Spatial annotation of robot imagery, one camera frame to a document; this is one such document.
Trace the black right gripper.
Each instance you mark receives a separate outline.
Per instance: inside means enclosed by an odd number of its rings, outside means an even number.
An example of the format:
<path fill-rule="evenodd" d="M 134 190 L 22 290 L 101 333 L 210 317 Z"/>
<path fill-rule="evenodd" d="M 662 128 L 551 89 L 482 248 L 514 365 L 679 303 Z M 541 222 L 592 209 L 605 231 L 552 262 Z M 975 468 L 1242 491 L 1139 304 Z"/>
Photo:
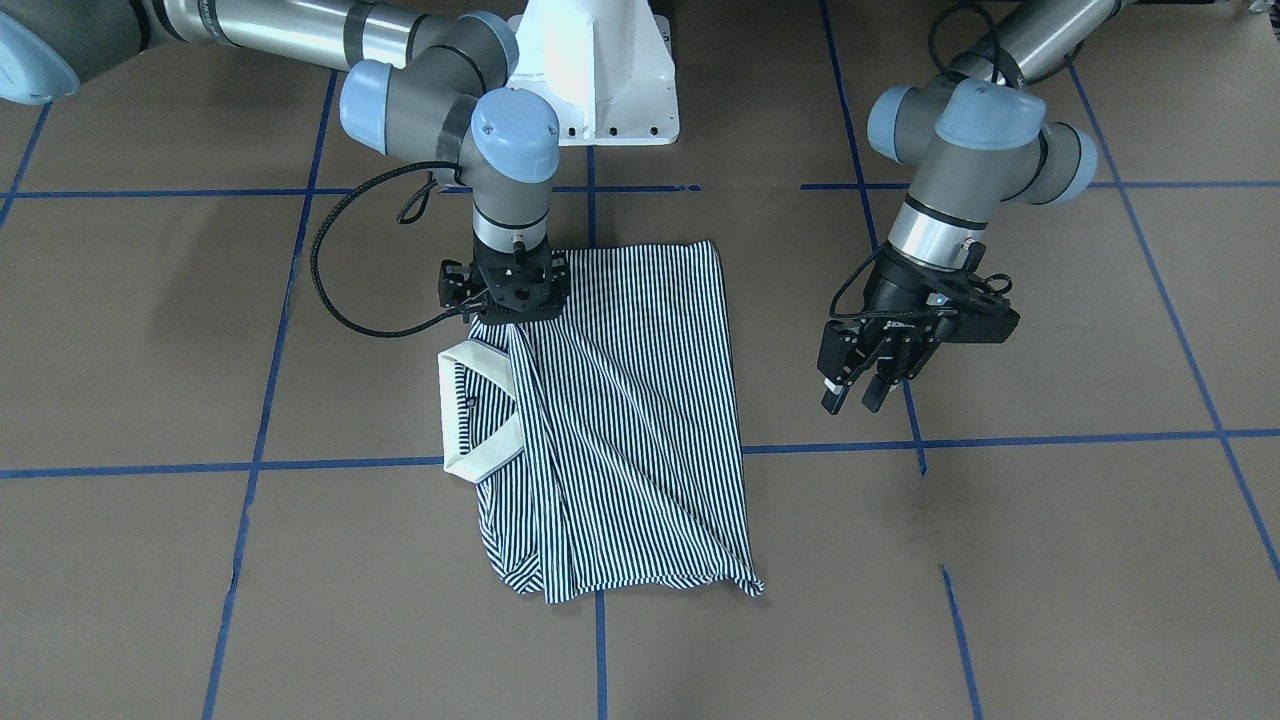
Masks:
<path fill-rule="evenodd" d="M 444 260 L 438 282 L 444 309 L 475 314 L 483 324 L 556 319 L 570 290 L 567 252 L 547 240 L 532 249 L 518 241 L 512 252 L 502 252 L 475 238 L 474 260 L 466 265 Z"/>

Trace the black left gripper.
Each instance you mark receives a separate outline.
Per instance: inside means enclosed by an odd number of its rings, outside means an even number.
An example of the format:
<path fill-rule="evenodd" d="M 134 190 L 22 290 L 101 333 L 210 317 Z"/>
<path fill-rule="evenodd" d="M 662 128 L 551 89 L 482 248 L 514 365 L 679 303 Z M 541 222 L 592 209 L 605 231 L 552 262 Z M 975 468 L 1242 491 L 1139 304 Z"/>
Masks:
<path fill-rule="evenodd" d="M 838 415 L 850 386 L 874 369 L 861 396 L 878 413 L 890 393 L 916 377 L 942 343 L 1000 345 L 1021 320 L 1006 274 L 982 277 L 983 245 L 963 246 L 957 269 L 937 269 L 886 245 L 838 287 L 818 352 L 820 406 Z"/>

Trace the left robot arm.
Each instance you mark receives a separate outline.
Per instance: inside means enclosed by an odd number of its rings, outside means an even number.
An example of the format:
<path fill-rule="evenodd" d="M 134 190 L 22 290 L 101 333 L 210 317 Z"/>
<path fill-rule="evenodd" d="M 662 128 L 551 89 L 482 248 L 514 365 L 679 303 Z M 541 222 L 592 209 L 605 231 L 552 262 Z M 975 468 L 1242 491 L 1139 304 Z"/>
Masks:
<path fill-rule="evenodd" d="M 1064 69 L 1123 1 L 1025 1 L 922 87 L 895 86 L 867 122 L 873 149 L 915 174 L 886 241 L 858 273 L 861 307 L 829 305 L 817 359 L 823 407 L 836 414 L 867 375 L 863 405 L 878 411 L 937 348 L 1000 345 L 1020 316 L 1005 274 L 978 272 L 984 233 L 1005 202 L 1065 202 L 1093 181 L 1093 138 L 1048 122 L 1030 86 Z"/>

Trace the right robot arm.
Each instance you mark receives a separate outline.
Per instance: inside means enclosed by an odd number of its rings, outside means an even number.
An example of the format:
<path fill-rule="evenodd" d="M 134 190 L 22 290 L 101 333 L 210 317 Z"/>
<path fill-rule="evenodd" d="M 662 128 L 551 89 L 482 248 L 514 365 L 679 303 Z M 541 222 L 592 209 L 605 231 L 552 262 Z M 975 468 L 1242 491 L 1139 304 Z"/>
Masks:
<path fill-rule="evenodd" d="M 561 127 L 548 101 L 511 85 L 518 42 L 504 19 L 381 1 L 5 1 L 3 97 L 72 96 L 160 44 L 248 47 L 342 72 L 351 138 L 472 195 L 474 259 L 442 265 L 442 306 L 490 325 L 562 313 L 570 266 L 547 237 Z"/>

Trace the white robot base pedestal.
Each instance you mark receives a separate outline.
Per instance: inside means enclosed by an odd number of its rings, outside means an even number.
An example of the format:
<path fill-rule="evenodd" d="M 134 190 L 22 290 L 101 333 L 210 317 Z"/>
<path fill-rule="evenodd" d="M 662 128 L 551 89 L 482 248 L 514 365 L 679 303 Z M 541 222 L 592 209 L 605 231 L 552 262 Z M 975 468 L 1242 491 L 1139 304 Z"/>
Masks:
<path fill-rule="evenodd" d="M 509 86 L 552 105 L 562 147 L 676 143 L 672 14 L 659 1 L 530 1 L 508 19 Z"/>

